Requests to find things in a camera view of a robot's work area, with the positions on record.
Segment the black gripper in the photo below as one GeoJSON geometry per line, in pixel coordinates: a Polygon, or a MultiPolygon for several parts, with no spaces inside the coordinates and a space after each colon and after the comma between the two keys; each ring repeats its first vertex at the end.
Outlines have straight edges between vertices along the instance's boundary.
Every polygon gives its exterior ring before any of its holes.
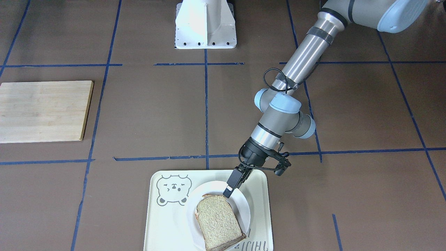
{"type": "Polygon", "coordinates": [[[239,189],[252,173],[252,169],[272,170],[275,168],[263,167],[266,159],[276,151],[258,144],[252,137],[241,146],[238,153],[239,166],[235,167],[227,181],[227,187],[223,191],[226,198],[230,198],[235,189],[239,189]]]}

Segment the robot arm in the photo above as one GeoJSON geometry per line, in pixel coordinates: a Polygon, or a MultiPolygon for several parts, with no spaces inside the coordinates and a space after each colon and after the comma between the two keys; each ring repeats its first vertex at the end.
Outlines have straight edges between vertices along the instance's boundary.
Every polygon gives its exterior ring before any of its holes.
{"type": "Polygon", "coordinates": [[[427,5],[427,0],[328,0],[295,53],[278,70],[273,83],[255,95],[255,106],[263,116],[239,149],[239,165],[228,178],[223,195],[230,198],[253,170],[263,170],[268,158],[277,160],[272,171],[282,175],[291,165],[289,153],[281,152],[284,134],[300,139],[314,134],[314,119],[300,110],[301,102],[292,95],[316,69],[338,33],[349,24],[398,33],[413,24],[427,5]]]}

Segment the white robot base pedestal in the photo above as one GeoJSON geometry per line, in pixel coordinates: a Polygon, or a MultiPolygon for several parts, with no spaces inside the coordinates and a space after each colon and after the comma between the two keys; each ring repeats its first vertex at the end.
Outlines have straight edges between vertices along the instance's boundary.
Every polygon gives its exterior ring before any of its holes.
{"type": "Polygon", "coordinates": [[[184,0],[176,5],[174,46],[180,50],[233,49],[234,6],[227,0],[184,0]]]}

